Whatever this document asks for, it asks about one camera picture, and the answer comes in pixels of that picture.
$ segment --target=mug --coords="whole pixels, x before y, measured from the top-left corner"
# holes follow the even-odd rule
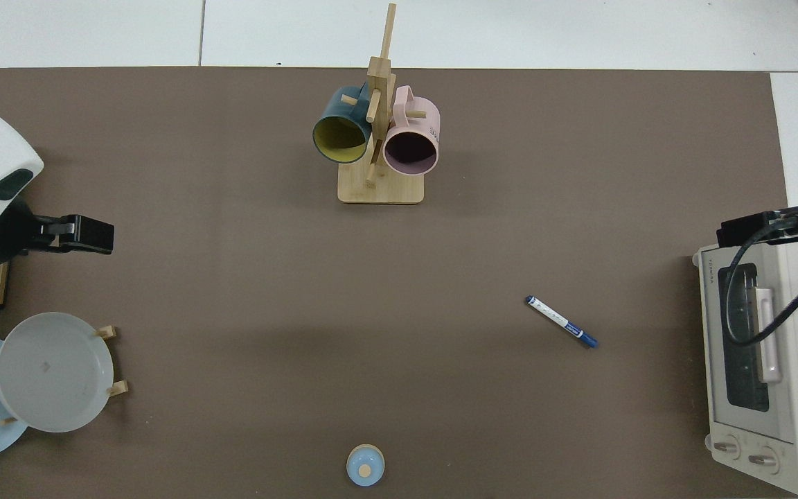
[[[345,102],[354,99],[355,104]],[[371,123],[365,121],[370,100],[368,83],[341,87],[332,95],[313,127],[313,143],[323,156],[336,162],[353,162],[365,154],[371,136]]]
[[[396,89],[393,127],[384,139],[384,161],[403,175],[423,175],[439,161],[439,110],[433,102],[415,97],[408,85]]]

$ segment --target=oven glass window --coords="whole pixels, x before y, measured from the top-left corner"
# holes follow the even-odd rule
[[[729,296],[729,322],[735,338],[744,339],[753,337],[754,318],[751,313],[750,303],[747,299],[748,288],[756,286],[756,265],[738,265],[734,282],[726,284],[729,268],[719,271],[719,310],[722,313],[722,356],[725,357],[725,391],[728,394],[729,404],[737,405],[748,410],[766,412],[769,410],[769,385],[759,381],[759,361],[757,348],[738,347],[725,337],[728,328],[725,325],[725,292],[731,286]]]

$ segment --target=marker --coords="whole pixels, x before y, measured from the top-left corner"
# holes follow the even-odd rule
[[[578,326],[574,325],[571,320],[566,319],[565,317],[559,315],[556,310],[551,309],[548,306],[545,306],[544,302],[539,300],[535,297],[527,297],[525,298],[525,303],[530,304],[532,308],[541,312],[543,315],[551,318],[553,322],[556,322],[558,325],[563,326],[565,331],[571,333],[571,335],[580,341],[583,341],[590,348],[596,348],[599,345],[599,342],[596,341],[596,338],[593,338],[591,335],[588,335],[586,332],[583,332],[583,329],[579,328]]]

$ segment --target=pink mug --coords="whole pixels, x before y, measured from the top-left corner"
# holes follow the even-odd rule
[[[408,85],[397,88],[393,126],[384,139],[387,166],[403,175],[433,170],[439,161],[439,124],[439,110],[433,102],[415,97]]]

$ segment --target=oven knob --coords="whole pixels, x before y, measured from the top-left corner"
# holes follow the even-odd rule
[[[710,450],[725,452],[725,454],[731,455],[732,459],[741,457],[741,445],[738,445],[738,439],[731,435],[722,437],[722,442],[714,442],[713,448]]]
[[[772,448],[769,448],[769,446],[764,446],[762,448],[762,454],[750,455],[748,460],[753,462],[753,464],[769,468],[773,475],[778,474],[778,471],[780,471],[781,465],[778,461],[778,455],[775,454],[775,451],[773,451]]]

